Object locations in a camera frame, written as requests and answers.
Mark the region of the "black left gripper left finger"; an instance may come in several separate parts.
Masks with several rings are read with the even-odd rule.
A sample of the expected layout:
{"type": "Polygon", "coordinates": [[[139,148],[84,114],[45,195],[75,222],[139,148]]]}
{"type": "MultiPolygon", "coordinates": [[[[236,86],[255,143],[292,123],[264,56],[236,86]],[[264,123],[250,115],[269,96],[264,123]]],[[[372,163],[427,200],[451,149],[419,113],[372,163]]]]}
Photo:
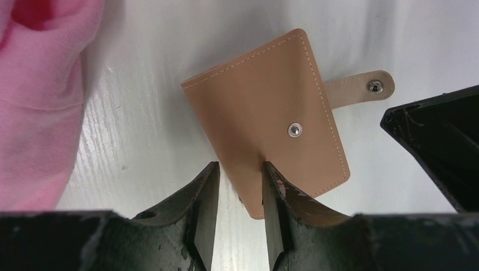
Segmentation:
{"type": "Polygon", "coordinates": [[[220,167],[128,219],[113,211],[1,213],[2,270],[210,270],[220,167]]]}

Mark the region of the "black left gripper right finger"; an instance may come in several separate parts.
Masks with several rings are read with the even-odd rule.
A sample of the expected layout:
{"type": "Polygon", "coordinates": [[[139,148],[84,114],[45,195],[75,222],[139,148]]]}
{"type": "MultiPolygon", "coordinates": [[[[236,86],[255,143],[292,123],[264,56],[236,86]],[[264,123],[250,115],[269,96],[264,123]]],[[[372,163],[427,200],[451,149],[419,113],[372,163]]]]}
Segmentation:
{"type": "Polygon", "coordinates": [[[347,216],[270,162],[262,194],[271,270],[477,270],[478,214],[347,216]]]}

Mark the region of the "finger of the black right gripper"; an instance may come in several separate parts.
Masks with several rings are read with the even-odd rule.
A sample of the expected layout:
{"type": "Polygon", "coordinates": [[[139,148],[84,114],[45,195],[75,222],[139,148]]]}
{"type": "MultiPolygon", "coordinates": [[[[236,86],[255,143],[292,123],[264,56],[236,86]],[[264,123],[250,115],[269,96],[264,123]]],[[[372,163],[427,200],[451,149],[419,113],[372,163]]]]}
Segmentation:
{"type": "Polygon", "coordinates": [[[389,108],[380,126],[457,212],[478,212],[478,86],[389,108]]]}

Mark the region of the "tan leather card holder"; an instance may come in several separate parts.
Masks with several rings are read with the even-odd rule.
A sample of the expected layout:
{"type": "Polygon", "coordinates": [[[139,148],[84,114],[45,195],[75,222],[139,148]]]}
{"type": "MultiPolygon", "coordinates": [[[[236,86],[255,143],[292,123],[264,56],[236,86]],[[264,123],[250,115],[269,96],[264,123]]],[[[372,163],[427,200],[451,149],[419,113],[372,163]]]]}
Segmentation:
{"type": "Polygon", "coordinates": [[[249,216],[264,218],[262,165],[317,197],[346,182],[333,110],[388,99],[383,70],[323,81],[307,33],[295,29],[181,84],[249,216]]]}

